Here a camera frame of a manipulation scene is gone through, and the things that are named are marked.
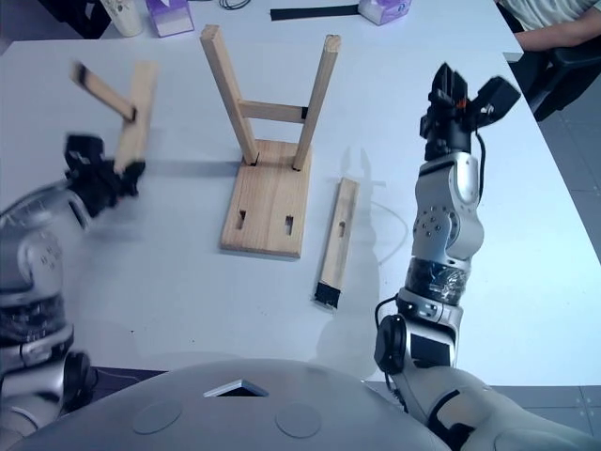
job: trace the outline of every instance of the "chair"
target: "chair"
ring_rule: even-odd
[[[575,101],[601,73],[601,36],[547,54],[549,67],[526,93],[537,121]]]

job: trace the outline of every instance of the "white table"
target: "white table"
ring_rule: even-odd
[[[291,104],[308,101],[320,48],[229,45],[247,99]],[[475,95],[491,75],[513,80],[503,57],[404,49],[389,58],[343,42],[316,129],[299,260],[218,247],[240,151],[196,41],[11,46],[0,60],[0,208],[62,177],[66,132],[97,133],[108,153],[116,148],[120,120],[69,79],[75,58],[121,92],[134,59],[162,66],[141,195],[106,211],[67,264],[75,345],[96,365],[274,357],[381,379],[373,308],[405,280],[432,76],[446,60]],[[298,140],[298,124],[254,123],[257,138]],[[482,135],[485,244],[462,300],[458,364],[492,384],[599,384],[601,268],[526,102]],[[340,308],[330,313],[312,296],[341,176],[362,187]]]
[[[493,0],[413,0],[409,14],[395,22],[377,26],[362,16],[326,17],[272,22],[272,8],[310,8],[349,5],[358,0],[253,0],[236,11],[219,7],[217,0],[190,2],[196,33],[167,39],[194,38],[207,23],[223,28],[226,39],[247,42],[318,43],[328,34],[339,34],[347,44],[376,44],[422,49],[424,52],[460,49],[503,53],[518,61],[523,51],[499,14]],[[146,3],[136,0],[145,30],[135,39],[156,38]],[[111,24],[102,36],[121,38]]]

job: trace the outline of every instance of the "bottle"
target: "bottle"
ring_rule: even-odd
[[[100,0],[116,29],[124,37],[130,38],[142,32],[140,13],[134,0]]]

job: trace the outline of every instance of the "wooden plank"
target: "wooden plank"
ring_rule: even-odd
[[[307,109],[302,106],[265,103],[263,101],[239,101],[240,111],[244,117],[255,119],[279,120],[282,122],[304,123]]]
[[[81,89],[87,91],[93,97],[118,112],[124,119],[129,121],[135,120],[135,106],[104,83],[98,75],[82,63],[73,63],[71,80]]]
[[[159,65],[155,61],[137,61],[131,77],[131,103],[136,108],[133,122],[123,121],[119,146],[115,155],[115,172],[122,173],[131,162],[144,159],[146,138],[152,116],[154,91],[157,86]]]
[[[217,88],[222,95],[223,104],[229,120],[232,122],[234,133],[238,138],[244,161],[247,164],[254,164],[258,152],[254,143],[253,129],[250,121],[242,116],[239,108],[239,101],[242,100],[242,96],[219,26],[205,26],[200,35],[200,42],[205,50],[208,65],[213,72]]]
[[[242,163],[223,226],[223,249],[300,257],[311,152],[305,170],[292,162],[297,145],[257,140],[256,166]]]
[[[318,301],[334,307],[338,305],[338,297],[345,277],[350,230],[358,195],[359,183],[350,179],[340,181],[336,207],[331,218],[328,248],[316,293]]]
[[[304,120],[302,132],[300,132],[299,148],[297,150],[296,158],[294,159],[293,167],[298,171],[301,171],[304,167],[305,159],[309,152],[309,146],[311,146],[313,133],[316,130],[317,119],[321,112],[323,100],[326,97],[326,91],[328,90],[331,73],[334,69],[339,50],[340,36],[328,35],[323,46],[321,59],[319,60],[316,81],[313,84],[313,92],[311,93],[311,99],[309,100],[309,111]]]

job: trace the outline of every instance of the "triangular hole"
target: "triangular hole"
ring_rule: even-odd
[[[203,394],[204,397],[266,397],[268,392],[244,379],[229,382]]]

